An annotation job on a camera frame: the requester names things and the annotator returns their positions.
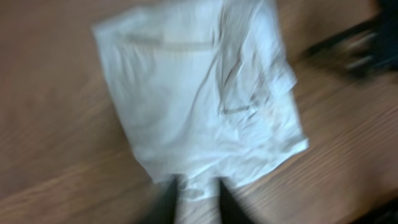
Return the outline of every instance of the wooden floor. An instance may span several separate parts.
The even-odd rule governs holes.
[[[148,208],[155,189],[130,153],[90,31],[145,2],[0,2],[0,223],[130,223]],[[311,147],[239,193],[263,223],[345,223],[398,188],[398,85],[349,85],[297,60],[369,18],[366,1],[278,2]],[[214,207],[183,204],[179,219],[216,223]]]

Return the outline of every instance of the wrinkled fabric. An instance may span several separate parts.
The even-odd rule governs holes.
[[[249,184],[307,148],[272,1],[137,7],[94,27],[104,77],[138,162],[182,174],[185,200],[214,177]]]

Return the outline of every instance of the white cloth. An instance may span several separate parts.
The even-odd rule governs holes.
[[[191,0],[137,7],[94,27],[136,159],[155,183],[185,174],[185,200],[214,177],[251,183],[307,148],[274,3]]]

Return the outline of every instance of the cloth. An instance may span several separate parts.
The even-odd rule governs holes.
[[[93,30],[135,158],[155,183],[182,174],[183,199],[216,195],[214,177],[249,184],[307,148],[274,2],[168,1]]]

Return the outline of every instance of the brown wooden surface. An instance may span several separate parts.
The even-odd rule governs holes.
[[[0,2],[0,223],[129,223],[154,188],[132,157],[90,25],[145,0]],[[297,61],[371,15],[357,0],[279,0],[311,147],[239,192],[260,220],[343,223],[398,187],[398,85],[353,86]],[[214,223],[211,201],[182,223]]]

